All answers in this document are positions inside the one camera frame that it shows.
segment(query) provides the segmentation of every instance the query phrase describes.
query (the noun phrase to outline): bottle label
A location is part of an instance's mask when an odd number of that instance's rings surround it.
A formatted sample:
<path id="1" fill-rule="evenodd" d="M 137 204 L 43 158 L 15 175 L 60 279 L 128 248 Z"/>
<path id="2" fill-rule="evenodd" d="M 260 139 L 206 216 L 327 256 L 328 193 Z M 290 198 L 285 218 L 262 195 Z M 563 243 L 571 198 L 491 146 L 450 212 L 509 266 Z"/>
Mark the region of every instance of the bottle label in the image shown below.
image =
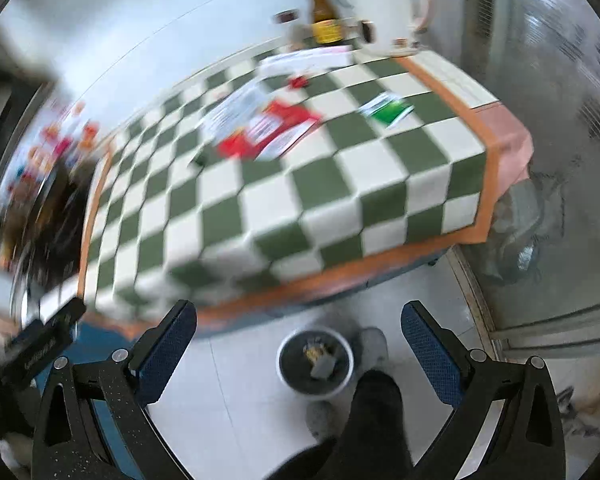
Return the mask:
<path id="1" fill-rule="evenodd" d="M 324 20 L 314 23 L 313 26 L 315 41 L 321 44 L 335 43 L 342 39 L 340 25 L 337 20 Z"/>

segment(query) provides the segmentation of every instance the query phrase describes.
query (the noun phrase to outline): checkered tablecloth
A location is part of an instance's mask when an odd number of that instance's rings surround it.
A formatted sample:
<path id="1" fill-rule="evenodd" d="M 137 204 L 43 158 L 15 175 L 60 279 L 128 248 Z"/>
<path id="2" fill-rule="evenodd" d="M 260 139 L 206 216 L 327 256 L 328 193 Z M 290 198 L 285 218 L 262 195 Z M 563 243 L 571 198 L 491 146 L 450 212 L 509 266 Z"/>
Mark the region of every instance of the checkered tablecloth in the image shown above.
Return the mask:
<path id="1" fill-rule="evenodd" d="M 264 80 L 324 124 L 272 162 L 222 159 L 200 171 L 200 118 L 254 77 L 270 44 L 180 85 L 120 132 L 91 235 L 85 299 L 116 319 L 159 319 L 179 298 L 213 305 L 474 222 L 480 139 L 391 59 Z M 391 130 L 356 109 L 390 90 L 414 112 Z"/>

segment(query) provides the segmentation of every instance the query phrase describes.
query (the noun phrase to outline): silver bolt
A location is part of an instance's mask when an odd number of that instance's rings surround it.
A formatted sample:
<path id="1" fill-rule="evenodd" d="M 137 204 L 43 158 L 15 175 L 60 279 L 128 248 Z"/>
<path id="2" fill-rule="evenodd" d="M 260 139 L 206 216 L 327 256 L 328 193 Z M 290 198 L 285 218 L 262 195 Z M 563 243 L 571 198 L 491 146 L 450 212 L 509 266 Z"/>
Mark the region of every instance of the silver bolt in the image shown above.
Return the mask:
<path id="1" fill-rule="evenodd" d="M 544 361 L 542 360 L 541 357 L 534 355 L 531 358 L 531 365 L 533 368 L 538 368 L 539 370 L 541 370 L 542 368 L 544 368 Z"/>
<path id="2" fill-rule="evenodd" d="M 66 357 L 64 357 L 64 356 L 59 357 L 58 359 L 56 359 L 54 361 L 54 368 L 56 370 L 62 370 L 67 365 L 68 362 L 69 362 L 69 359 L 67 359 Z"/>
<path id="3" fill-rule="evenodd" d="M 487 354 L 484 353 L 484 350 L 480 350 L 479 348 L 471 350 L 469 352 L 469 357 L 477 363 L 483 363 L 487 360 Z"/>
<path id="4" fill-rule="evenodd" d="M 120 348 L 118 350 L 116 350 L 115 352 L 113 352 L 113 354 L 111 355 L 111 358 L 119 363 L 120 361 L 124 361 L 127 357 L 129 356 L 129 352 L 126 351 L 126 349 L 124 348 Z"/>

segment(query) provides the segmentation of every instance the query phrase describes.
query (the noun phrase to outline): green and white package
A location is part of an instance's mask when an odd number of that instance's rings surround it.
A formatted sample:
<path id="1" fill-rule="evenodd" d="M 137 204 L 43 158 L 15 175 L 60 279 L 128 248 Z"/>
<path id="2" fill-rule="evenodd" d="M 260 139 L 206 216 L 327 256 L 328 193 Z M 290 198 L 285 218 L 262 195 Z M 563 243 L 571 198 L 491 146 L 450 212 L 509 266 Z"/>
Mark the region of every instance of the green and white package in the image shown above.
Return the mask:
<path id="1" fill-rule="evenodd" d="M 366 105 L 358 108 L 365 117 L 373 117 L 388 128 L 413 112 L 413 105 L 408 105 L 399 95 L 382 92 Z"/>

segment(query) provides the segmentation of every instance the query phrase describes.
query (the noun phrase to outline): blue gripper pad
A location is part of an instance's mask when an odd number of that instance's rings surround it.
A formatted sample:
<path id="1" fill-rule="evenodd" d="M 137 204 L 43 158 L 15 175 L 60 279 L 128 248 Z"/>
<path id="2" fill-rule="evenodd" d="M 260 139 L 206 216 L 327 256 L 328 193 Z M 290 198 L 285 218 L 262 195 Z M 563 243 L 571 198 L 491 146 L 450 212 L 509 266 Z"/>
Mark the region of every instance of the blue gripper pad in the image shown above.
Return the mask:
<path id="1" fill-rule="evenodd" d="M 460 370 L 416 310 L 407 303 L 400 317 L 402 334 L 438 398 L 456 409 L 462 402 Z"/>
<path id="2" fill-rule="evenodd" d="M 138 369 L 136 401 L 142 407 L 160 399 L 173 371 L 196 332 L 198 322 L 196 308 L 193 303 L 189 303 L 189 301 L 186 303 L 168 325 L 162 337 L 154 343 L 147 358 Z"/>

